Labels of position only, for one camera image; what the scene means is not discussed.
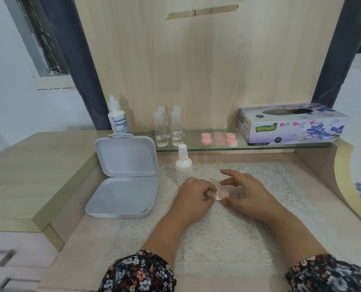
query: white lace cloth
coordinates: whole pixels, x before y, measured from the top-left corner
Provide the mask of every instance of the white lace cloth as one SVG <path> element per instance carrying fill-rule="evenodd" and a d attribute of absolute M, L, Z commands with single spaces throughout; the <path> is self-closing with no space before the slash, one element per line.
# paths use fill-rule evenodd
<path fill-rule="evenodd" d="M 194 165 L 193 176 L 217 181 L 227 178 L 221 168 L 249 173 L 263 182 L 279 202 L 304 222 L 324 247 L 338 259 L 349 255 L 324 223 L 311 202 L 279 164 Z M 156 175 L 159 188 L 153 212 L 142 219 L 115 220 L 107 236 L 96 270 L 104 273 L 116 259 L 137 252 L 171 206 L 178 186 L 174 166 L 161 166 Z M 241 196 L 241 187 L 224 186 L 231 196 Z M 205 218 L 183 235 L 176 256 L 178 276 L 248 276 L 269 278 L 287 271 L 282 250 L 263 223 L 247 218 L 215 202 Z"/>

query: glass shelf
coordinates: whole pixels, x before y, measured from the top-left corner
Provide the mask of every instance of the glass shelf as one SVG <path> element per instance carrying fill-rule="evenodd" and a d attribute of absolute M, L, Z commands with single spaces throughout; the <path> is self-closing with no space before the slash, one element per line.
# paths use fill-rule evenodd
<path fill-rule="evenodd" d="M 204 146 L 202 144 L 201 134 L 203 132 L 208 132 L 211 134 L 212 144 Z M 224 135 L 224 144 L 218 145 L 215 143 L 213 133 L 222 132 Z M 230 147 L 226 142 L 225 134 L 227 132 L 232 132 L 236 134 L 236 139 L 238 141 L 237 146 Z M 156 144 L 155 135 L 153 132 L 146 133 L 134 133 L 134 135 L 144 135 L 152 138 Z M 244 137 L 242 136 L 239 129 L 217 129 L 217 130 L 192 130 L 185 131 L 184 144 L 187 145 L 188 151 L 238 151 L 244 149 L 300 149 L 300 148 L 325 148 L 330 147 L 330 142 L 317 142 L 317 143 L 299 143 L 299 144 L 274 144 L 274 145 L 265 145 L 265 146 L 249 146 L 247 145 Z M 158 147 L 156 145 L 157 152 L 177 152 L 178 147 L 172 144 L 172 138 L 168 138 L 168 145 L 164 147 Z"/>

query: product label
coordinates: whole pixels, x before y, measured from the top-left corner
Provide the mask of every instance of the product label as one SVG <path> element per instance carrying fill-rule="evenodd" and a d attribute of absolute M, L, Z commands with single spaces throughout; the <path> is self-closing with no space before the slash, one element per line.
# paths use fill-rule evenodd
<path fill-rule="evenodd" d="M 178 185 L 181 185 L 183 182 L 188 180 L 188 178 L 191 177 L 192 174 L 193 174 L 193 169 L 192 168 L 190 168 L 189 170 L 186 170 L 186 171 L 180 171 L 180 170 L 177 169 Z"/>
<path fill-rule="evenodd" d="M 274 123 L 273 125 L 265 125 L 256 127 L 256 132 L 265 132 L 265 131 L 274 131 L 277 129 L 278 123 Z"/>
<path fill-rule="evenodd" d="M 112 122 L 113 122 L 113 125 L 112 125 L 113 126 L 112 127 L 113 132 L 115 132 L 115 133 L 130 133 L 126 117 L 124 117 L 122 119 L 112 117 Z"/>

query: box lid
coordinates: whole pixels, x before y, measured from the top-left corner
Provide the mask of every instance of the box lid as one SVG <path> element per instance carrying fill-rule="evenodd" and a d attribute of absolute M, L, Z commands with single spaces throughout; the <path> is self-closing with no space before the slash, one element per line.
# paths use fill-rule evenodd
<path fill-rule="evenodd" d="M 115 133 L 98 139 L 95 149 L 110 177 L 153 176 L 159 170 L 155 143 L 147 136 Z"/>

